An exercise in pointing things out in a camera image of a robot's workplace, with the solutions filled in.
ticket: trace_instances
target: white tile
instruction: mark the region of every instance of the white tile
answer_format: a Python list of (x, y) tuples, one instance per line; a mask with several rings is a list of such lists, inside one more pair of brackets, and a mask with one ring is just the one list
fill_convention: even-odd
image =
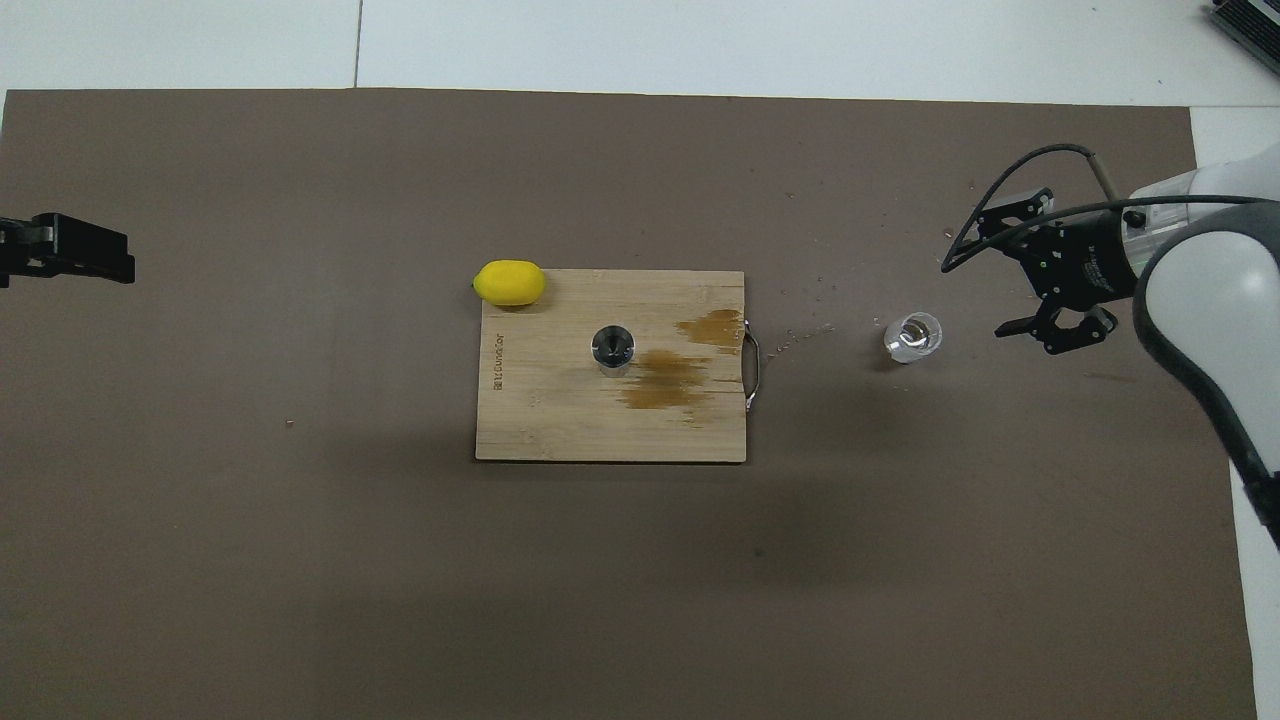
[[(1248, 158), (1280, 142), (1280, 108), (1192, 108), (1192, 138), (1201, 165)], [(1253, 514), (1234, 468), (1231, 503), (1258, 717), (1280, 717), (1275, 682), (1280, 678), (1280, 551)]]
[(4, 0), (0, 90), (348, 87), (358, 15), (360, 0)]
[(361, 86), (1280, 105), (1203, 0), (365, 0)]

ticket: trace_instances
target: bamboo cutting board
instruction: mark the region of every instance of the bamboo cutting board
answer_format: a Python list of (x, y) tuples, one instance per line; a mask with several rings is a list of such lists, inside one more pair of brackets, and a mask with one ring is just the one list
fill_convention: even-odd
[[(744, 278), (708, 270), (545, 270), (526, 307), (484, 304), (476, 459), (742, 462)], [(605, 325), (635, 337), (608, 378)]]

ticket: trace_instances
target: brown table mat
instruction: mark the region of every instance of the brown table mat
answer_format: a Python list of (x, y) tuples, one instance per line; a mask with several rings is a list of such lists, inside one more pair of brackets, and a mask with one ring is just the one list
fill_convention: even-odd
[[(1252, 716), (1226, 459), (1128, 306), (1048, 357), (1014, 263), (937, 272), (1060, 141), (1194, 165), (1184, 109), (10, 92), (3, 213), (138, 282), (0, 292), (0, 716)], [(474, 461), (511, 256), (745, 270), (749, 461)]]

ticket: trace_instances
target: yellow lemon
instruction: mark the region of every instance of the yellow lemon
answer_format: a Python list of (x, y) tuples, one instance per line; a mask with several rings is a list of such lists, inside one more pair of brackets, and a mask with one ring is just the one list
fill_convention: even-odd
[(529, 260), (494, 260), (480, 268), (471, 287), (493, 305), (529, 305), (547, 290), (547, 275)]

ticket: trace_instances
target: cutting board handle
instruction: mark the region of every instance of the cutting board handle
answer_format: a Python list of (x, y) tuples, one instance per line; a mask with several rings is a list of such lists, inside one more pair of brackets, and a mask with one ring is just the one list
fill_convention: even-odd
[(751, 386), (751, 392), (746, 393), (746, 411), (750, 413), (751, 411), (751, 404), (755, 402), (755, 393), (760, 392), (760, 342), (758, 340), (755, 340), (754, 334), (751, 334), (751, 322), (750, 320), (748, 320), (748, 319), (744, 318), (742, 319), (742, 328), (744, 328), (744, 332), (742, 332), (742, 350), (744, 351), (746, 350), (746, 343), (751, 343), (751, 347), (755, 350), (755, 352), (753, 352), (753, 355), (755, 355), (755, 383)]

